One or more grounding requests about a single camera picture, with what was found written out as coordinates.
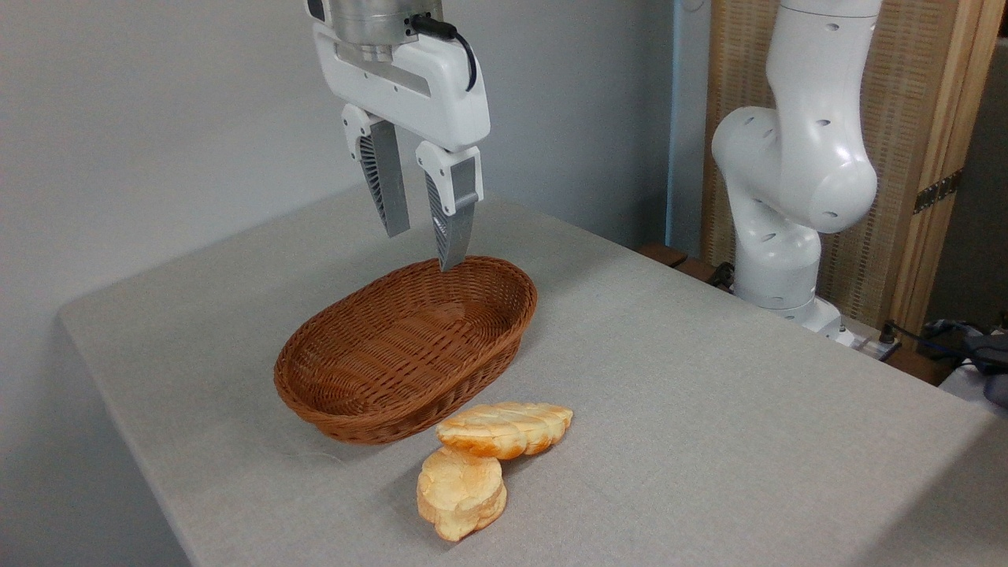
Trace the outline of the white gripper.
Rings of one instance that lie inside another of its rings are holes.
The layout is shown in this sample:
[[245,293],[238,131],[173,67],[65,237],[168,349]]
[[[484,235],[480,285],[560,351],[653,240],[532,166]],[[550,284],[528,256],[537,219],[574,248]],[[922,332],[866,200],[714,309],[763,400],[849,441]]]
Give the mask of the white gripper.
[[390,62],[350,54],[323,23],[314,23],[313,39],[325,82],[350,103],[341,112],[350,157],[391,238],[410,229],[393,124],[427,140],[415,157],[425,174],[440,269],[449,272],[465,260],[476,204],[484,198],[481,154],[473,146],[491,130],[483,79],[467,91],[464,47],[431,36],[397,46]]

